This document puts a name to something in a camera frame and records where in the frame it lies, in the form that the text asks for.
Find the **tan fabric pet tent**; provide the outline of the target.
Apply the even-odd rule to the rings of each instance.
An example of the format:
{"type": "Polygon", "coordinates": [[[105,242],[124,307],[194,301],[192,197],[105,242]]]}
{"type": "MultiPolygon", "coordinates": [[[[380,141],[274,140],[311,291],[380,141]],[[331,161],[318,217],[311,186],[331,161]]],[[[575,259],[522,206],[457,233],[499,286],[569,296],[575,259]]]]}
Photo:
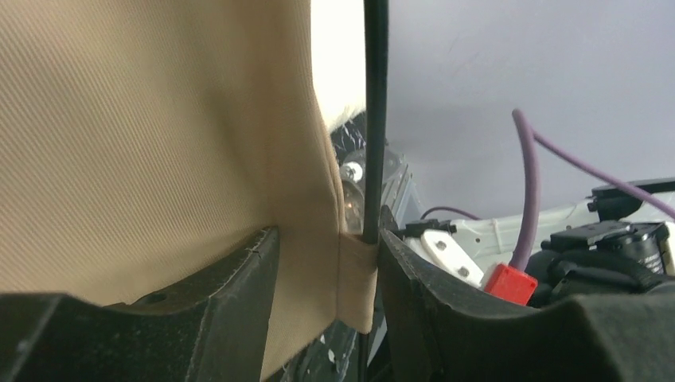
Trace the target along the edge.
{"type": "Polygon", "coordinates": [[[276,226],[263,376],[335,320],[369,332],[310,2],[2,2],[2,291],[133,302],[276,226]]]}

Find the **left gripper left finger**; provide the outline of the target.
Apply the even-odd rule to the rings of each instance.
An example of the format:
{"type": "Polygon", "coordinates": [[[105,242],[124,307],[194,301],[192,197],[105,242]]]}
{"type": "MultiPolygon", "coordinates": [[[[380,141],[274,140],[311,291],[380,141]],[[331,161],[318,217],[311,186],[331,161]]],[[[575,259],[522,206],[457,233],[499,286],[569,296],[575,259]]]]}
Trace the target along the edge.
{"type": "Polygon", "coordinates": [[[136,303],[3,294],[4,381],[257,381],[279,263],[265,228],[223,259],[136,303]]]}

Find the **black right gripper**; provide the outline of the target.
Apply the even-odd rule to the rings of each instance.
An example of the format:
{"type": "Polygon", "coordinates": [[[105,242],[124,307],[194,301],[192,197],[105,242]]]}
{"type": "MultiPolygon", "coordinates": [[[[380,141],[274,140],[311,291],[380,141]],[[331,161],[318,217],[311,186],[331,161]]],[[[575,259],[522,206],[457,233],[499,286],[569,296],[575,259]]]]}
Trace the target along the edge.
{"type": "Polygon", "coordinates": [[[581,294],[668,294],[666,222],[601,221],[553,233],[527,264],[538,281],[529,306],[581,294]]]}

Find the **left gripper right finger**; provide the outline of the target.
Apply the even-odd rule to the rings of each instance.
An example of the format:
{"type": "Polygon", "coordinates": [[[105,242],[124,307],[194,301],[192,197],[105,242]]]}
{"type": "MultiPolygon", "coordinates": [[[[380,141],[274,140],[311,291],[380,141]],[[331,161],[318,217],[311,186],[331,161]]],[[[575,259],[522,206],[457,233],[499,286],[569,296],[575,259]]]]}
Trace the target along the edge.
{"type": "Polygon", "coordinates": [[[378,287],[398,381],[671,381],[674,296],[601,294],[542,310],[420,258],[380,213],[378,287]]]}

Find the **black tent pole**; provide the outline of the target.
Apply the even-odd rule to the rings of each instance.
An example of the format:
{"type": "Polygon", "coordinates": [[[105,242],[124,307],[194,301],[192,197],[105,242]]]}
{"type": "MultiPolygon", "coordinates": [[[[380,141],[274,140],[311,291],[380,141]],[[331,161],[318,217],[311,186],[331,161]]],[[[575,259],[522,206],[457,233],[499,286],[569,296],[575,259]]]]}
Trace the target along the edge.
{"type": "Polygon", "coordinates": [[[384,172],[388,88],[389,1],[364,0],[365,22],[365,214],[362,239],[377,246],[384,172]]]}

